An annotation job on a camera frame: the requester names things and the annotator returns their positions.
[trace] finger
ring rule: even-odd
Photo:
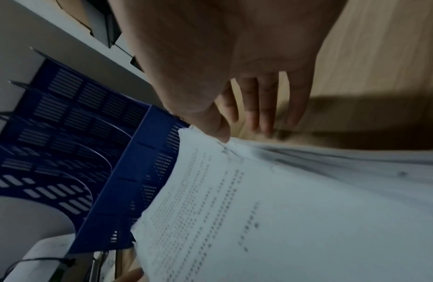
[[[257,77],[260,98],[260,128],[266,135],[272,135],[277,110],[278,73]]]
[[[138,282],[142,276],[143,270],[141,268],[133,269],[114,280],[114,282]]]
[[[238,105],[236,104],[235,95],[233,94],[230,80],[224,85],[224,90],[220,94],[221,104],[226,112],[227,117],[233,123],[238,121]]]
[[[301,69],[287,72],[289,80],[289,108],[287,124],[296,126],[303,114],[313,86],[315,59],[304,65]]]
[[[203,111],[182,115],[182,118],[188,123],[195,125],[205,134],[213,136],[224,143],[230,139],[229,123],[221,115],[215,103]]]
[[[258,100],[258,81],[256,78],[237,78],[241,89],[246,122],[251,130],[257,130],[260,118],[260,102]]]

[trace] gray wall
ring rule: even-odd
[[[160,105],[151,86],[134,73],[20,4],[0,0],[0,111],[13,110],[23,93],[7,81],[30,82],[43,61],[29,46],[115,91]],[[0,197],[0,277],[9,264],[22,258],[38,240],[72,231],[67,217],[57,210]]]

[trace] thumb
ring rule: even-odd
[[[203,111],[180,115],[186,122],[195,125],[207,135],[228,142],[230,139],[230,125],[221,115],[215,103]]]

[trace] hand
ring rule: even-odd
[[[128,273],[120,276],[114,282],[148,282],[146,277],[143,275],[141,268],[133,269]]]
[[[346,0],[111,0],[120,27],[164,106],[222,141],[238,120],[230,83],[240,85],[246,121],[273,130],[278,72],[290,85],[287,123],[311,92],[317,53]]]

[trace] white object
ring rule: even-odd
[[[63,258],[69,251],[74,238],[75,234],[68,234],[40,240],[22,259]],[[4,282],[46,282],[52,277],[59,264],[59,261],[20,262]]]
[[[132,230],[150,282],[433,281],[433,176],[406,179],[424,180],[433,160],[394,175],[384,162],[180,138]]]

